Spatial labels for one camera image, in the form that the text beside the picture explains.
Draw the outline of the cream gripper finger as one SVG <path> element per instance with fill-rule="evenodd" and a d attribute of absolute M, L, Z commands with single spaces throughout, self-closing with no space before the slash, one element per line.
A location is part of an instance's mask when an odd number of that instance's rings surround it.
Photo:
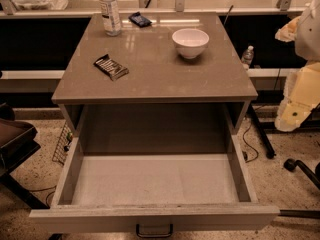
<path fill-rule="evenodd" d="M 274 124 L 279 131 L 291 132 L 320 104 L 320 63 L 308 62 L 299 71 L 291 72 L 283 95 Z"/>
<path fill-rule="evenodd" d="M 298 38 L 299 20 L 300 16 L 293 18 L 276 32 L 275 38 L 282 42 L 295 41 Z"/>

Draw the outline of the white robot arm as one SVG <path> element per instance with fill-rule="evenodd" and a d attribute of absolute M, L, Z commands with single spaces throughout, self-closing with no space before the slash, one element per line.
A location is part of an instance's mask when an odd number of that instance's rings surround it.
<path fill-rule="evenodd" d="M 301 126 L 320 104 L 320 0 L 313 0 L 303 13 L 279 29 L 275 38 L 295 42 L 295 53 L 307 63 L 286 78 L 275 127 L 291 132 Z"/>

